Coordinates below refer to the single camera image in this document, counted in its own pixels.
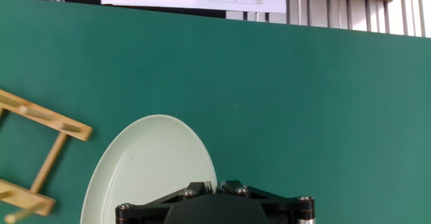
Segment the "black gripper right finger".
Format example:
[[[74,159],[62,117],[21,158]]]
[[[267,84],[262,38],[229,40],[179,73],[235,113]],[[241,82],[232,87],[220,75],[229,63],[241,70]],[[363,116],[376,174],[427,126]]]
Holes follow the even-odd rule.
[[[275,220],[276,215],[285,215],[287,223],[315,224],[315,207],[312,196],[300,195],[285,198],[252,186],[246,186],[239,180],[221,181],[218,184],[217,193],[233,194],[248,200],[256,200],[266,215],[273,214],[270,218],[272,220]]]

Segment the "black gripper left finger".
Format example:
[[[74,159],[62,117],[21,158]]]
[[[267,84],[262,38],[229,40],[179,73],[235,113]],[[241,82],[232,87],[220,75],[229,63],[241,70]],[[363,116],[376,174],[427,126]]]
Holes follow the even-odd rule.
[[[135,224],[144,223],[148,219],[164,219],[174,204],[206,194],[213,194],[210,181],[191,182],[187,187],[147,204],[123,203],[118,205],[115,209],[115,222],[116,224]]]

